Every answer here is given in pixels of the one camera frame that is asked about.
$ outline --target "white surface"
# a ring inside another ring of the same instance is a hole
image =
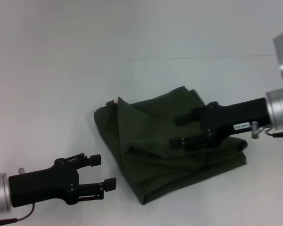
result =
[[[118,179],[102,201],[41,202],[17,225],[283,226],[283,139],[240,135],[248,165],[141,206],[92,118],[182,85],[206,103],[262,97],[283,87],[280,32],[283,0],[0,0],[0,173],[84,152],[102,165],[82,183]]]

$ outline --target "white background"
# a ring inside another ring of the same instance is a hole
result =
[[[283,139],[250,134],[248,164],[142,206],[93,112],[185,85],[230,105],[283,87],[272,38],[283,0],[0,0],[0,173],[101,154],[81,183],[117,177],[102,201],[36,204],[21,225],[283,226]],[[31,206],[0,218],[22,217]]]

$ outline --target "cloth fold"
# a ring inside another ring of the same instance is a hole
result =
[[[94,113],[102,139],[141,204],[246,164],[247,142],[233,137],[215,149],[172,150],[170,138],[201,133],[199,122],[178,127],[175,118],[203,105],[195,90],[179,87],[132,105],[118,98]]]

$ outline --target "folded cloth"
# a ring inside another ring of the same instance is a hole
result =
[[[171,138],[200,134],[199,122],[178,127],[175,118],[203,105],[195,90],[179,87],[132,105],[118,98],[94,113],[102,139],[142,205],[246,164],[247,142],[233,137],[215,149],[172,150]]]

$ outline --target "white label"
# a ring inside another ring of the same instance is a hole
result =
[[[245,128],[249,128],[249,127],[250,127],[250,123],[249,122],[245,122],[245,123],[234,125],[234,129],[235,130],[245,129]]]

